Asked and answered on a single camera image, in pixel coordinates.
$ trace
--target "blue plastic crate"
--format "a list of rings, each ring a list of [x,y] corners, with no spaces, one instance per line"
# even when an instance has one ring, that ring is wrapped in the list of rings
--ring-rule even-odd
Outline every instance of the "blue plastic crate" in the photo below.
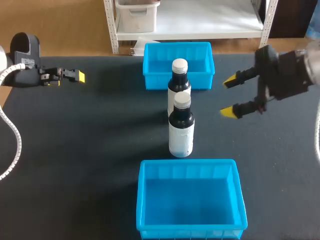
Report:
[[[148,90],[168,89],[175,59],[188,62],[191,89],[211,89],[215,64],[209,42],[147,43],[144,49],[143,75]]]
[[[142,239],[239,239],[247,226],[234,160],[141,163],[136,228]]]

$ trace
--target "shelf post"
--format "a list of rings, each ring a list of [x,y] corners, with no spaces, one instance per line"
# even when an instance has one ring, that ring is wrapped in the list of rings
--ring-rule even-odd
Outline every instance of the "shelf post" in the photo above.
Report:
[[[272,22],[274,20],[275,13],[276,13],[277,4],[278,4],[278,0],[269,1],[268,10],[266,11],[265,20],[263,24],[263,30],[262,30],[262,36],[261,36],[259,48],[262,48],[265,45],[267,45]]]
[[[112,52],[114,54],[119,54],[119,43],[118,43],[117,29],[115,24],[115,17],[114,17],[113,0],[104,0],[103,3],[104,3],[106,22],[109,28]]]

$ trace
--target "bottle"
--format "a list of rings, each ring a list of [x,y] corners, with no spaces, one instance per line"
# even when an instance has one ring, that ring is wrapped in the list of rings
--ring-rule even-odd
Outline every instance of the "bottle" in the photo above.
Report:
[[[169,116],[169,150],[177,158],[189,156],[194,146],[195,118],[190,105],[189,93],[175,94],[173,112]]]
[[[191,85],[187,78],[188,62],[177,58],[172,62],[172,78],[168,83],[168,117],[174,110],[174,99],[178,92],[191,94]]]

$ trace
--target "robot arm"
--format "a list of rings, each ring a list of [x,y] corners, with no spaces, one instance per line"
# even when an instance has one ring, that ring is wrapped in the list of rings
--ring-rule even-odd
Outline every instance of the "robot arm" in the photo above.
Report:
[[[63,79],[71,82],[85,82],[85,75],[79,70],[67,70],[61,67],[45,68],[41,65],[40,44],[34,35],[16,34],[10,44],[10,53],[6,54],[0,46],[0,86],[2,84],[18,87],[36,87],[60,85]],[[0,106],[0,118],[14,132],[17,142],[15,157],[6,171],[0,174],[0,181],[10,174],[19,161],[22,151],[22,139],[16,126],[6,116]]]
[[[12,65],[25,64],[27,70],[9,74],[3,85],[16,88],[60,85],[63,79],[85,82],[85,75],[77,70],[61,67],[45,68],[41,65],[40,43],[36,36],[20,32],[11,40],[10,53],[0,46],[0,74]]]
[[[320,84],[320,42],[311,42],[306,50],[279,55],[270,45],[255,52],[254,67],[237,71],[223,84],[227,88],[242,85],[258,76],[257,96],[253,101],[222,109],[223,116],[240,119],[244,115],[261,114],[267,110],[270,98],[282,100],[308,91]]]

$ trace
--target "black tabletop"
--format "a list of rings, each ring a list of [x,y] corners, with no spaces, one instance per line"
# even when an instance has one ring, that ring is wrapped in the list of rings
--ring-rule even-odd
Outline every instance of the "black tabletop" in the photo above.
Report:
[[[171,159],[167,92],[145,90],[141,57],[48,57],[47,67],[80,69],[86,84],[12,90],[4,111],[22,136],[22,155],[0,181],[1,240],[138,240],[140,162]],[[191,93],[189,158],[236,161],[248,228],[242,239],[319,239],[320,165],[316,87],[271,101],[240,120],[219,110],[251,100],[257,81],[222,82],[254,65],[253,55],[215,55],[212,90]],[[0,120],[0,170],[16,151]]]

